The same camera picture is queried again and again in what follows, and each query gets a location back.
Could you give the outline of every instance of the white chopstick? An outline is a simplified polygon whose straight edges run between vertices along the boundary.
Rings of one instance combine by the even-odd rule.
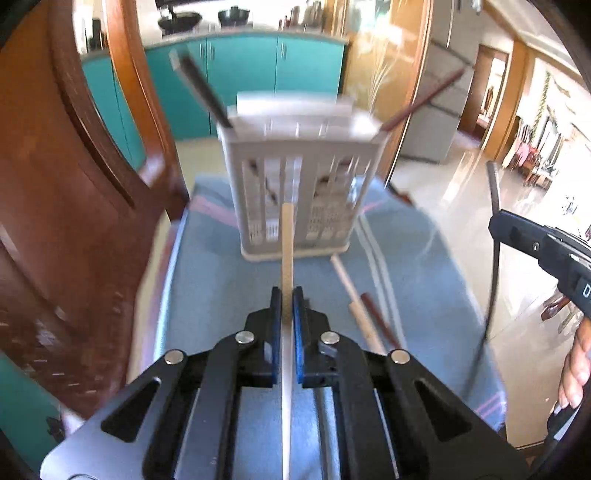
[[[338,255],[332,255],[330,257],[330,261],[335,268],[340,282],[343,284],[351,299],[351,303],[349,303],[349,310],[353,314],[355,322],[357,322],[357,326],[359,327],[359,330],[361,330],[361,334],[363,335],[363,338],[365,338],[369,349],[373,353],[386,355],[387,351],[384,343],[382,342],[382,339],[380,338],[372,319],[369,317],[369,313],[365,309],[365,305],[363,305],[361,297],[359,296],[359,293],[357,293],[357,289],[349,277],[343,262],[341,262]]]
[[[294,378],[294,206],[281,205],[281,451],[283,480],[290,478],[291,398]]]

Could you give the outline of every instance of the doorway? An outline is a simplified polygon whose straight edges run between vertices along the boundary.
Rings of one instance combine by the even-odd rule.
[[[509,55],[480,45],[458,130],[482,141],[496,111]]]

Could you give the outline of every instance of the black cable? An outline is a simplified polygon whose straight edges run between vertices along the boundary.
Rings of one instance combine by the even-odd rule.
[[[495,215],[501,209],[500,205],[500,191],[499,191],[499,178],[496,163],[489,161],[486,163],[486,171],[488,173],[489,188],[491,190],[491,203],[492,203],[492,214]],[[468,395],[472,392],[474,383],[476,381],[476,374],[478,373],[478,366],[484,355],[484,348],[488,339],[488,334],[491,331],[492,316],[495,312],[496,297],[499,290],[499,265],[501,263],[501,243],[494,240],[492,247],[492,275],[491,275],[491,293],[488,297],[488,307],[486,309],[485,326],[482,338],[476,349],[476,355],[472,361],[472,367],[468,374],[466,384],[462,391],[462,398],[464,402],[468,401]]]

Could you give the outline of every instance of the metal screw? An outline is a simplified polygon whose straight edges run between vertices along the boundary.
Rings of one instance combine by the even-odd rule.
[[[249,332],[248,330],[243,330],[238,332],[235,336],[235,339],[241,345],[246,345],[247,343],[251,343],[255,341],[255,334]]]
[[[181,350],[169,350],[164,355],[164,361],[169,365],[176,365],[183,361],[184,353]]]
[[[410,355],[406,350],[395,350],[390,354],[390,358],[398,365],[404,365],[410,361]]]
[[[322,335],[320,335],[320,340],[325,345],[334,345],[336,343],[339,343],[340,336],[336,332],[329,331],[329,332],[324,332]]]

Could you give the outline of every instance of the wooden chair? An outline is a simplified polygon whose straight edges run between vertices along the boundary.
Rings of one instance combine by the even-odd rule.
[[[72,1],[18,0],[0,25],[0,350],[89,417],[125,383],[135,297],[164,209],[189,196],[134,0],[107,0],[111,56],[147,155],[127,164],[96,111]]]

